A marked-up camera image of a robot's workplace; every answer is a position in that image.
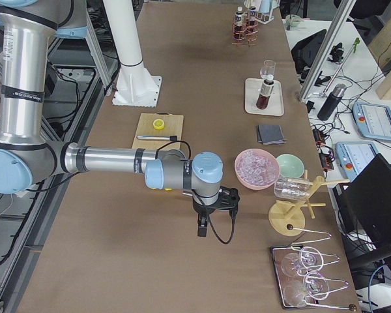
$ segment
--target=light green bowl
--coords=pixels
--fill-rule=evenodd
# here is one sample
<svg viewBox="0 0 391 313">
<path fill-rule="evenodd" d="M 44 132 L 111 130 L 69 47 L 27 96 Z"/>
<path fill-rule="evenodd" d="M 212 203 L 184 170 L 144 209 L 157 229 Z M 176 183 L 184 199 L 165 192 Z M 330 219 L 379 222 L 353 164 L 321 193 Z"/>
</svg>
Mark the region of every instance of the light green bowl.
<svg viewBox="0 0 391 313">
<path fill-rule="evenodd" d="M 289 23 L 291 27 L 296 27 L 302 20 L 303 19 L 300 16 L 294 14 L 290 14 L 285 17 L 285 22 Z"/>
<path fill-rule="evenodd" d="M 276 158 L 281 176 L 299 178 L 304 174 L 304 164 L 295 155 L 280 155 Z"/>
</svg>

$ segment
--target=yellow bottle cap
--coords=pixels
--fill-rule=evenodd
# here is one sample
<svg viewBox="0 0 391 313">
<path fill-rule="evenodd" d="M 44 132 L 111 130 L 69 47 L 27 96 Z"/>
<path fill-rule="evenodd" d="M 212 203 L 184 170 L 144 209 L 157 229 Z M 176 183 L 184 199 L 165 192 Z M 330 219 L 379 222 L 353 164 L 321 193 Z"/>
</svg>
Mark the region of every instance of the yellow bottle cap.
<svg viewBox="0 0 391 313">
<path fill-rule="evenodd" d="M 155 128 L 156 130 L 164 129 L 164 127 L 165 127 L 164 120 L 162 120 L 162 119 L 156 119 L 156 120 L 154 120 L 153 126 L 154 126 L 154 128 Z"/>
</svg>

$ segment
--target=wooden cutting board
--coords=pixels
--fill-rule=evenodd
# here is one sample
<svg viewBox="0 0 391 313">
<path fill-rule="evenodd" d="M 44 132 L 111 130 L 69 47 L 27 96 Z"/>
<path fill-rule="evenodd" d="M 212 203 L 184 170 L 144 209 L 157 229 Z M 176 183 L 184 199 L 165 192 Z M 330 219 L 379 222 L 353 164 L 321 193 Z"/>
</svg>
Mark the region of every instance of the wooden cutting board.
<svg viewBox="0 0 391 313">
<path fill-rule="evenodd" d="M 165 123 L 165 127 L 162 130 L 156 130 L 153 127 L 153 121 L 155 119 L 162 119 Z M 136 128 L 135 138 L 133 140 L 133 149 L 144 148 L 150 150 L 157 150 L 157 148 L 165 145 L 166 141 L 158 140 L 139 140 L 136 136 L 150 135 L 150 136 L 177 136 L 178 140 L 181 140 L 182 124 L 184 123 L 183 115 L 174 114 L 152 114 L 141 113 L 139 118 L 138 127 Z M 180 149 L 180 143 L 172 143 L 166 149 Z"/>
</svg>

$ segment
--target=white pillar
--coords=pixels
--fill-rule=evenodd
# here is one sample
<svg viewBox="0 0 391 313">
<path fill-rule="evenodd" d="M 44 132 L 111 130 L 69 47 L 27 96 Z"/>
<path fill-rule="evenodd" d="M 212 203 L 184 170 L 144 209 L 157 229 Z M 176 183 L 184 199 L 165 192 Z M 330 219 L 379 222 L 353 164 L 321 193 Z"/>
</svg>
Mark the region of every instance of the white pillar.
<svg viewBox="0 0 391 313">
<path fill-rule="evenodd" d="M 113 104 L 156 106 L 161 77 L 145 68 L 131 0 L 103 0 L 121 62 Z"/>
</svg>

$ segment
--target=blue joint cap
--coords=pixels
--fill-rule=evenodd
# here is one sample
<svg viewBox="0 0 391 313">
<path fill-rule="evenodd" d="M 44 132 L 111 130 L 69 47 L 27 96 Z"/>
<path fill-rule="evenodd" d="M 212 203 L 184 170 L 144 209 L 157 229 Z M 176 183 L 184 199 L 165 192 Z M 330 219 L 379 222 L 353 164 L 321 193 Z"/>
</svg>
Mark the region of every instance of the blue joint cap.
<svg viewBox="0 0 391 313">
<path fill-rule="evenodd" d="M 192 162 L 194 175 L 206 183 L 214 184 L 222 180 L 223 162 L 213 152 L 202 152 Z"/>
<path fill-rule="evenodd" d="M 163 189 L 164 167 L 161 160 L 152 160 L 146 163 L 145 183 L 149 188 Z"/>
<path fill-rule="evenodd" d="M 84 39 L 87 37 L 87 26 L 77 28 L 58 28 L 55 37 L 67 39 Z"/>
<path fill-rule="evenodd" d="M 32 185 L 32 173 L 17 155 L 0 149 L 0 193 L 13 194 Z"/>
<path fill-rule="evenodd" d="M 9 8 L 23 8 L 35 2 L 38 2 L 38 0 L 0 0 L 0 5 Z"/>
</svg>

